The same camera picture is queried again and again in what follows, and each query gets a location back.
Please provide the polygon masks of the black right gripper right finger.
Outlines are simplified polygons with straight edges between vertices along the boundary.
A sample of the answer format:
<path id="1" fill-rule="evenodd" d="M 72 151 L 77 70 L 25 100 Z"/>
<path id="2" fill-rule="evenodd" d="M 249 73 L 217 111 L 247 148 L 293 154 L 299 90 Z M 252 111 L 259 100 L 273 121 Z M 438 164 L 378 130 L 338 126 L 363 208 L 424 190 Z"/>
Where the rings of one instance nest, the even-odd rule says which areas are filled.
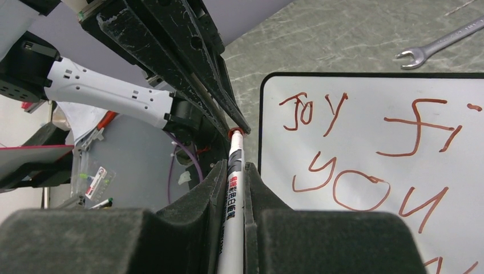
<path id="1" fill-rule="evenodd" d="M 245 273 L 425 273 L 409 228 L 387 212 L 296 211 L 245 171 Z"/>

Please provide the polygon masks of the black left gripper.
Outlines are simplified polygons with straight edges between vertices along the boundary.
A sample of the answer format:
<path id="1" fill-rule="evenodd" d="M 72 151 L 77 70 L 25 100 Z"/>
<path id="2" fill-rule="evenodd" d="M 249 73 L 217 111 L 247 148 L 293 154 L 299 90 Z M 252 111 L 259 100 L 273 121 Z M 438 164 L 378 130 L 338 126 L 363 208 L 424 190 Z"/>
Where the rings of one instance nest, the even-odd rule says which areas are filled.
<path id="1" fill-rule="evenodd" d="M 233 94 L 220 33 L 203 1 L 66 1 L 84 31 L 149 69 L 197 107 L 223 137 L 228 115 L 251 127 Z"/>

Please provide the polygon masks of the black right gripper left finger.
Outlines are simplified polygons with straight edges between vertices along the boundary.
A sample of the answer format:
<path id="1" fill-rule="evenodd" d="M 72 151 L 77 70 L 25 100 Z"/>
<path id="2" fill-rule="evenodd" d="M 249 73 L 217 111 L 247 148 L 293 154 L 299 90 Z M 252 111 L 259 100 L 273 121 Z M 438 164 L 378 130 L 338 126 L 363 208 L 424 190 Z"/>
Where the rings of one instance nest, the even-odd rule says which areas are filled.
<path id="1" fill-rule="evenodd" d="M 24 209 L 1 225 L 2 273 L 215 273 L 227 161 L 158 212 Z"/>

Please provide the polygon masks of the white marker pen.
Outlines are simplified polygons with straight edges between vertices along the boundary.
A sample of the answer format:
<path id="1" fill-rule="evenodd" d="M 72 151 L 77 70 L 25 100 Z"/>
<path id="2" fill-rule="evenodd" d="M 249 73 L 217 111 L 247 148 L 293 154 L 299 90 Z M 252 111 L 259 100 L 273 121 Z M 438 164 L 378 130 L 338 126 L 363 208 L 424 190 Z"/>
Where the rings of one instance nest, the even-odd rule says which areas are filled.
<path id="1" fill-rule="evenodd" d="M 231 139 L 217 273 L 244 272 L 244 142 Z"/>

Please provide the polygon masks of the red marker cap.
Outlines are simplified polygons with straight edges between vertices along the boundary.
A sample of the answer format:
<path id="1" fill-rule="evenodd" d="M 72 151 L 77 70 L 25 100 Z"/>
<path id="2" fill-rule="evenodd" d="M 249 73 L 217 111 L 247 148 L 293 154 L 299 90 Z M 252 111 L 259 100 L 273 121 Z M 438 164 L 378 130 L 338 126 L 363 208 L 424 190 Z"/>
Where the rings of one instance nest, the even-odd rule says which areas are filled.
<path id="1" fill-rule="evenodd" d="M 228 131 L 228 137 L 229 137 L 229 139 L 232 139 L 233 135 L 234 135 L 235 133 L 237 133 L 237 132 L 238 132 L 239 134 L 241 134 L 242 136 L 245 134 L 244 130 L 243 130 L 243 129 L 241 129 L 240 127 L 234 127 L 234 128 L 232 128 L 232 129 L 230 129 L 230 130 Z"/>

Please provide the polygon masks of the white framed whiteboard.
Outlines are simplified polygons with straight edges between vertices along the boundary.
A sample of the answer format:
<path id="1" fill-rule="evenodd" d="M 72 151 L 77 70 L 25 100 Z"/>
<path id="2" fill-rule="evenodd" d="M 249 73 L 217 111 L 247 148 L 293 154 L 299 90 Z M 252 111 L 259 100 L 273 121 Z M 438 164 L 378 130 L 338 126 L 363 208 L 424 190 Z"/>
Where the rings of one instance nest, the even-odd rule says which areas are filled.
<path id="1" fill-rule="evenodd" d="M 483 272 L 483 75 L 275 72 L 259 171 L 293 209 L 390 212 L 429 273 Z"/>

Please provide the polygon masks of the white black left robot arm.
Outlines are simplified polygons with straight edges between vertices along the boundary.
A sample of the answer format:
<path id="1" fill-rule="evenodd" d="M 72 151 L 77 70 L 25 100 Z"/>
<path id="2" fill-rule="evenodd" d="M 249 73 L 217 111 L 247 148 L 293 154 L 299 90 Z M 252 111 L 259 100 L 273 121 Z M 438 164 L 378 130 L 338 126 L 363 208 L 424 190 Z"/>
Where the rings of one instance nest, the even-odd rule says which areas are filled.
<path id="1" fill-rule="evenodd" d="M 230 117 L 251 128 L 232 91 L 224 45 L 203 1 L 74 1 L 82 29 L 168 91 L 103 75 L 61 56 L 29 32 L 58 1 L 1 2 L 1 94 L 23 102 L 81 103 L 142 120 L 156 128 L 197 133 L 197 120 L 174 115 L 174 100 L 194 106 L 220 135 Z"/>

